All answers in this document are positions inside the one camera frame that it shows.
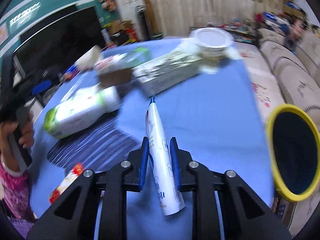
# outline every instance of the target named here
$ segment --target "pink sweater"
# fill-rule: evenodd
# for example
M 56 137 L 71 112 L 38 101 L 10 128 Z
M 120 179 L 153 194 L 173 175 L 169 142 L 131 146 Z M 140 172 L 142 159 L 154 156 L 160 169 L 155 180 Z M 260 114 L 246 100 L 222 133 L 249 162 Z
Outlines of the pink sweater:
M 4 201 L 12 214 L 18 219 L 34 221 L 29 205 L 29 187 L 27 172 L 23 174 L 10 171 L 4 164 L 0 154 L 0 182 L 4 188 Z

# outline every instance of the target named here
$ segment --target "beige curtain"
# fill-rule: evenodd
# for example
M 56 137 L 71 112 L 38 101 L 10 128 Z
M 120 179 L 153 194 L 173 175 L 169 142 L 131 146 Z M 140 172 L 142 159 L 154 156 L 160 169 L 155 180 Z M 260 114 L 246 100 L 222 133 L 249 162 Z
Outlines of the beige curtain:
M 164 36 L 188 36 L 191 26 L 253 20 L 255 13 L 279 12 L 280 0 L 150 0 Z

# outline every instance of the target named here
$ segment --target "yellow rimmed round object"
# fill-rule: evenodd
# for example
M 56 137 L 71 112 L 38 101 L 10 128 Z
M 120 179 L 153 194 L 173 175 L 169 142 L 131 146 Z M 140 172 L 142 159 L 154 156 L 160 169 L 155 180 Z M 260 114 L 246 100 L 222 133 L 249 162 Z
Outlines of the yellow rimmed round object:
M 291 202 L 307 199 L 320 181 L 319 132 L 299 107 L 278 106 L 267 123 L 276 189 Z

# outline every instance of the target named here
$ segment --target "beige sofa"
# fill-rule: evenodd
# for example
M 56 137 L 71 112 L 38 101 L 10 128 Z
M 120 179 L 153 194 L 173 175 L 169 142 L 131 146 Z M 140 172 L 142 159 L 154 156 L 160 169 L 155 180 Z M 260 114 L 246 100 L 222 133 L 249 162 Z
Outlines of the beige sofa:
M 285 101 L 303 109 L 320 130 L 320 39 L 305 31 L 294 55 L 283 46 L 284 36 L 267 29 L 258 32 L 260 51 Z
M 284 36 L 259 29 L 260 52 L 278 81 L 287 103 L 302 108 L 320 130 L 320 39 L 305 31 L 297 43 L 296 54 L 283 47 Z M 279 200 L 283 223 L 296 236 L 313 214 L 320 201 L 320 187 L 308 199 L 289 203 Z

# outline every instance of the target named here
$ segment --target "hand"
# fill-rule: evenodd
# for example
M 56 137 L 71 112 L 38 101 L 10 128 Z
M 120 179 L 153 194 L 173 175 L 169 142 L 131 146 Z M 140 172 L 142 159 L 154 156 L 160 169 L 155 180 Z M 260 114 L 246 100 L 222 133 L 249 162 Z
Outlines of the hand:
M 33 145 L 33 115 L 29 112 L 28 122 L 21 130 L 21 138 L 19 139 L 19 144 L 22 145 L 24 149 L 29 148 Z M 18 122 L 4 122 L 0 127 L 0 150 L 3 156 L 4 164 L 12 171 L 20 171 L 19 164 L 15 159 L 10 144 L 8 142 L 8 135 L 12 133 L 18 126 Z

